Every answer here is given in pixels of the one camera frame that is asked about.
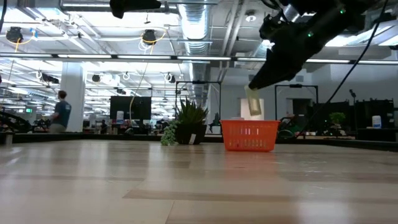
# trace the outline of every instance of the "air duct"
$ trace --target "air duct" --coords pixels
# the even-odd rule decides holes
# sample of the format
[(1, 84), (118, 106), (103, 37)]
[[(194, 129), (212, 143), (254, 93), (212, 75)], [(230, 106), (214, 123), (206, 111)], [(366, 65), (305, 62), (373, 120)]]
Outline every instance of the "air duct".
[[(181, 15), (181, 26), (184, 38), (188, 40), (203, 40), (208, 35), (208, 21), (210, 7), (201, 4), (180, 4), (178, 9)], [(188, 55), (208, 55), (208, 44), (202, 42), (186, 42), (185, 48)], [(210, 68), (204, 63), (191, 63), (189, 65), (192, 81), (210, 80)], [(195, 85), (193, 92), (198, 105), (206, 105), (208, 85)]]

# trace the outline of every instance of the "green plant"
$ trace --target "green plant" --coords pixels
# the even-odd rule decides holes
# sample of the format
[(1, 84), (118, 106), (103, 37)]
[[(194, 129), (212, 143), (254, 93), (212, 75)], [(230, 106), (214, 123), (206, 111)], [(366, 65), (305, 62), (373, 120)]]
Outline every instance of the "green plant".
[(173, 146), (175, 145), (175, 130), (177, 129), (177, 125), (179, 124), (179, 121), (171, 121), (169, 126), (164, 129), (164, 134), (162, 136), (162, 139), (160, 140), (160, 143), (163, 146)]
[(208, 110), (198, 106), (194, 101), (185, 97), (185, 104), (181, 100), (181, 109), (178, 109), (177, 119), (181, 124), (203, 124), (207, 117)]
[(346, 119), (346, 115), (339, 112), (331, 113), (329, 117), (334, 124), (341, 124)]

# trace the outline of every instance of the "orange basket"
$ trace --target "orange basket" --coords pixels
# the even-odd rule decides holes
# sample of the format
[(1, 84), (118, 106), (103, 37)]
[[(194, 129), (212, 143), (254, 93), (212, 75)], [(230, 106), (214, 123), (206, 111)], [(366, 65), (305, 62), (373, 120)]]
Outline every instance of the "orange basket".
[(280, 121), (224, 120), (223, 137), (228, 151), (274, 150)]

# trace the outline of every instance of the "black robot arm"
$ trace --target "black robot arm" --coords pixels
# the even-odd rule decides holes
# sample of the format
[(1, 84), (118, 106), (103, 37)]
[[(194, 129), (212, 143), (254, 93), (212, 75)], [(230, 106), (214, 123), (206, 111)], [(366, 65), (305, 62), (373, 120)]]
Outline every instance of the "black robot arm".
[(289, 81), (301, 71), (303, 64), (333, 38), (362, 19), (363, 12), (381, 0), (280, 0), (290, 4), (301, 15), (315, 13), (306, 23), (281, 20), (279, 15), (264, 18), (260, 36), (275, 45), (267, 51), (267, 60), (249, 88), (258, 90)]

